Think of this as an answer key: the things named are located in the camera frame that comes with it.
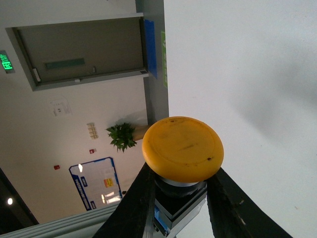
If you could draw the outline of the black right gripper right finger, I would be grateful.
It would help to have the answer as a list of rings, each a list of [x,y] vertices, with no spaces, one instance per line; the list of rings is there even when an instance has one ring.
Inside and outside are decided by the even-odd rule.
[[[207,200],[216,238],[290,238],[223,170],[207,180]]]

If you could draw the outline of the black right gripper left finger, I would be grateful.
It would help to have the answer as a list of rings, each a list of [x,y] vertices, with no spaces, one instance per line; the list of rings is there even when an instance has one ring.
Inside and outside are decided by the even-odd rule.
[[[155,191],[155,173],[144,164],[124,198],[94,237],[152,238]]]

